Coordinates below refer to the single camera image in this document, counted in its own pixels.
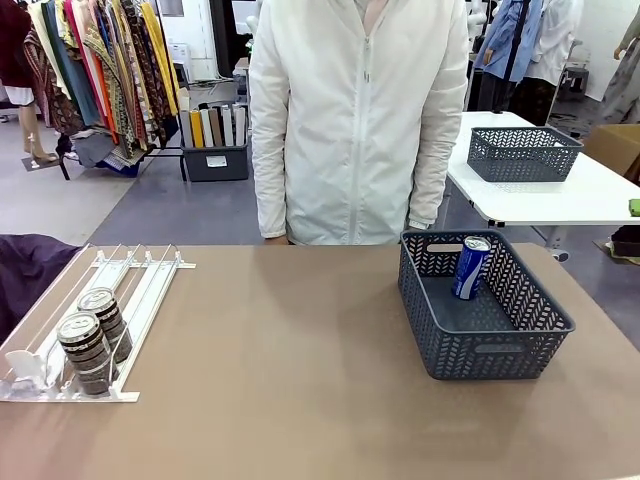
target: jacket sleeve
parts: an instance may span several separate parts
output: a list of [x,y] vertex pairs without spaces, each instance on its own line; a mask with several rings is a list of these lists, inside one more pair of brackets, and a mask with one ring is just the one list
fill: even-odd
[[249,69],[253,171],[258,223],[264,238],[286,234],[284,137],[289,79],[275,44],[272,20],[272,1],[266,0]]
[[409,222],[435,222],[442,202],[451,150],[460,132],[467,91],[469,32],[464,0],[455,0],[447,51],[422,111],[420,148],[414,171]]
[[533,51],[533,61],[539,62],[543,55],[564,42],[567,37],[573,39],[580,23],[580,14],[575,15],[574,2],[556,4],[548,8],[542,20],[540,39]]

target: blue garment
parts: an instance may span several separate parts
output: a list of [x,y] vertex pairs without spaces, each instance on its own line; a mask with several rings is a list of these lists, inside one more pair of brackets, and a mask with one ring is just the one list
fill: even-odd
[[[514,32],[522,11],[522,4],[523,0],[504,0],[498,15],[496,15],[491,24],[487,38],[485,38],[482,48],[478,52],[475,68],[504,79],[507,73],[507,63],[511,54]],[[533,57],[541,19],[542,0],[531,0],[527,19],[522,30],[522,40],[518,48],[516,61],[513,64],[513,71],[511,72],[510,80],[512,82],[521,82],[524,78]],[[484,65],[484,54],[487,49],[493,50],[493,55],[489,64]]]

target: patterned fabric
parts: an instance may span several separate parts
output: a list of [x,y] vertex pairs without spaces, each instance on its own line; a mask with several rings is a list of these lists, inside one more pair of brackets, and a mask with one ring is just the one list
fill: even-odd
[[162,39],[162,32],[160,30],[160,24],[158,18],[153,13],[153,9],[149,3],[145,2],[141,5],[142,15],[144,23],[147,25],[149,32],[149,38],[153,46],[153,50],[156,54],[156,61],[160,66],[160,72],[164,83],[165,93],[169,100],[169,107],[171,109],[171,115],[178,114],[178,106],[174,93],[174,87],[178,89],[178,76],[176,70],[173,67],[173,62],[167,63],[167,49],[165,48],[164,41]]
[[113,62],[107,47],[102,41],[102,37],[94,25],[89,25],[84,41],[85,45],[96,54],[102,64],[105,84],[109,92],[109,103],[111,104],[113,123],[115,131],[120,136],[121,144],[125,150],[125,155],[130,157],[133,153],[135,135],[127,109],[124,103],[124,94],[118,77],[118,69]]
[[124,40],[122,38],[122,32],[118,25],[116,14],[113,9],[113,4],[109,0],[107,0],[107,2],[105,3],[105,13],[109,27],[109,33],[112,39],[112,47],[116,67],[118,69],[118,77],[120,79],[120,85],[122,86],[122,92],[124,94],[127,114],[129,115],[129,121],[133,126],[135,138],[144,141],[146,139],[147,133],[144,127],[142,112],[140,111],[140,104],[138,103],[135,83],[133,80],[133,72],[129,60],[127,59],[127,54],[125,53],[126,45],[124,44]]
[[153,90],[156,92],[156,100],[158,103],[159,114],[157,118],[166,118],[172,117],[171,107],[169,105],[169,99],[167,98],[164,91],[164,80],[162,78],[162,73],[160,72],[160,65],[158,64],[158,59],[156,58],[156,54],[153,50],[153,45],[151,43],[151,38],[149,36],[149,30],[147,29],[147,25],[144,22],[140,22],[140,37],[142,40],[142,45],[144,47],[145,52],[147,53],[147,58],[149,59],[149,64],[151,66],[151,75],[150,84],[153,85]]
[[146,99],[149,103],[151,115],[154,120],[153,130],[154,133],[160,137],[160,141],[164,143],[167,141],[166,130],[162,127],[162,122],[159,121],[165,116],[161,104],[161,100],[164,98],[164,90],[157,89],[153,76],[151,60],[149,59],[149,53],[143,43],[142,32],[140,29],[140,24],[142,22],[139,21],[136,14],[134,3],[132,0],[121,0],[121,3],[126,15],[127,23],[129,24],[135,54],[144,80]]
[[525,77],[516,87],[509,111],[538,127],[544,127],[555,95],[555,85],[541,78]]
[[157,126],[153,118],[153,112],[151,111],[151,108],[149,106],[149,99],[147,98],[147,91],[142,79],[142,71],[140,69],[140,65],[138,64],[138,57],[133,46],[133,39],[131,36],[129,23],[125,18],[120,0],[113,0],[112,4],[114,15],[116,17],[116,21],[118,22],[118,28],[122,35],[122,50],[127,55],[126,58],[129,60],[129,66],[131,67],[134,93],[138,99],[138,106],[140,108],[140,114],[142,115],[142,122],[145,129],[144,137],[140,137],[140,145],[143,149],[146,149],[147,141],[153,140],[155,137]]
[[40,100],[45,121],[48,118],[50,124],[64,135],[75,135],[85,128],[78,110],[57,86],[56,74],[34,29],[24,41],[24,52],[33,71],[34,81],[38,84],[35,92],[46,98]]

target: mannequin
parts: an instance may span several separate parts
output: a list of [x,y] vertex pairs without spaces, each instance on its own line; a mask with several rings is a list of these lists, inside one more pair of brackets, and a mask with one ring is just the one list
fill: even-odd
[[600,110],[600,123],[640,123],[640,8],[629,25],[613,58],[624,58],[604,94]]
[[539,127],[546,125],[551,113],[583,7],[584,0],[550,0],[533,59],[511,100],[510,111]]
[[499,7],[498,14],[478,52],[474,66],[484,72],[480,85],[478,110],[506,108],[515,86],[524,78],[525,71],[533,57],[533,49],[540,27],[542,0],[531,0],[529,4],[513,71],[511,77],[507,79],[506,87],[502,87],[522,8],[523,0],[505,0]]
[[36,160],[51,162],[57,157],[45,153],[40,142],[35,98],[31,90],[31,70],[22,49],[30,26],[29,15],[13,0],[0,0],[0,80],[11,103],[20,108],[18,118],[24,151]]

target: white shirt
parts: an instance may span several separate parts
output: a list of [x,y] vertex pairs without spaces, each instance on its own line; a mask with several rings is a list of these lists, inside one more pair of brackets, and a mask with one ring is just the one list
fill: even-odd
[[539,78],[552,85],[560,83],[580,25],[583,6],[584,0],[549,1],[526,77]]

